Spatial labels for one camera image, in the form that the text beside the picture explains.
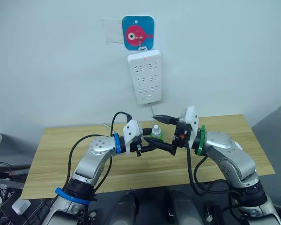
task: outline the power strip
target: power strip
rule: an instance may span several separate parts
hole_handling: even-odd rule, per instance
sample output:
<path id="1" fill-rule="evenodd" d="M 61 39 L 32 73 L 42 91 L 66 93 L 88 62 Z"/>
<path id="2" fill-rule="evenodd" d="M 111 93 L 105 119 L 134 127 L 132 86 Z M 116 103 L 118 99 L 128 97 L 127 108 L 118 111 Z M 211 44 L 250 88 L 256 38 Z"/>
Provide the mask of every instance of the power strip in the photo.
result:
<path id="1" fill-rule="evenodd" d="M 162 99 L 162 68 L 159 50 L 128 55 L 128 65 L 138 104 Z"/>

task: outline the blue sticker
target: blue sticker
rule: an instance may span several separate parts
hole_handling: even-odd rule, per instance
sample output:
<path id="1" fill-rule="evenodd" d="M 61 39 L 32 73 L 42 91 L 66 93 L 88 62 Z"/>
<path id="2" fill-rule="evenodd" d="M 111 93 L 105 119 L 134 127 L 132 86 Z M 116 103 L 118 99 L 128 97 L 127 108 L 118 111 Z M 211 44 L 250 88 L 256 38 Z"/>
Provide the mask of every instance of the blue sticker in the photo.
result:
<path id="1" fill-rule="evenodd" d="M 125 16 L 122 19 L 125 47 L 138 50 L 139 46 L 153 47 L 154 20 L 151 16 Z"/>

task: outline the wooden tabletop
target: wooden tabletop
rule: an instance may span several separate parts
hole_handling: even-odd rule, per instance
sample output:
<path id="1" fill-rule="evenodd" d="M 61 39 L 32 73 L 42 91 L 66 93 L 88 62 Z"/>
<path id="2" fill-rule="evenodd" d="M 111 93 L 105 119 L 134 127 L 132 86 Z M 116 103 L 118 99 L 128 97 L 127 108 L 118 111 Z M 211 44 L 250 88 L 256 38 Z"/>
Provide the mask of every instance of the wooden tabletop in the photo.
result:
<path id="1" fill-rule="evenodd" d="M 256 162 L 259 175 L 274 174 L 264 151 L 254 133 L 242 115 L 216 116 L 200 118 L 207 131 L 221 131 L 229 134 Z M 143 128 L 150 127 L 151 122 L 143 122 Z M 171 143 L 175 126 L 159 124 L 165 142 Z M 115 132 L 122 134 L 124 124 L 115 124 Z M 62 187 L 67 176 L 67 162 L 71 147 L 81 137 L 89 134 L 109 135 L 110 131 L 103 125 L 83 127 L 63 127 L 45 129 L 40 145 L 34 156 L 21 199 L 52 198 L 54 190 Z M 91 138 L 82 141 L 74 151 L 72 172 L 77 163 L 88 150 Z M 193 168 L 202 159 L 192 152 Z M 109 164 L 106 162 L 102 177 Z M 185 149 L 177 149 L 175 156 L 163 150 L 154 150 L 130 155 L 113 157 L 111 172 L 98 193 L 138 188 L 151 188 L 167 185 L 189 183 Z M 208 159 L 198 171 L 199 181 L 213 181 L 223 178 L 217 165 Z"/>

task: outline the small bottle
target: small bottle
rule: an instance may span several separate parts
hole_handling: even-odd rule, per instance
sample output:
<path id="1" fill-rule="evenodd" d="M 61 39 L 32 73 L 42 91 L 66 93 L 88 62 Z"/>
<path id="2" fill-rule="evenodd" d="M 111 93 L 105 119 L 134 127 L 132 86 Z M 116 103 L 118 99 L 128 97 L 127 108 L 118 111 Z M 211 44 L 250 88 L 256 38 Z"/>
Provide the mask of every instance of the small bottle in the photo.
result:
<path id="1" fill-rule="evenodd" d="M 151 136 L 155 138 L 163 139 L 163 133 L 161 132 L 161 129 L 157 124 L 153 126 Z"/>

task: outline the green ring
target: green ring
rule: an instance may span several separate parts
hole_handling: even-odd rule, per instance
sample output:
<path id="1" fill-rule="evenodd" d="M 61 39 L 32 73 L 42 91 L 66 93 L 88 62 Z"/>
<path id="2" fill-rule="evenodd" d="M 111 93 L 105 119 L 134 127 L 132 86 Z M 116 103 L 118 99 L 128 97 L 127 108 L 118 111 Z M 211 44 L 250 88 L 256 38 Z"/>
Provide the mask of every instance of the green ring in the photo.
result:
<path id="1" fill-rule="evenodd" d="M 198 156 L 200 156 L 201 153 L 202 153 L 203 145 L 204 145 L 204 142 L 205 142 L 205 131 L 206 131 L 205 125 L 202 125 L 202 127 L 201 127 L 200 144 L 199 144 L 198 151 L 196 153 L 196 155 L 198 155 Z"/>

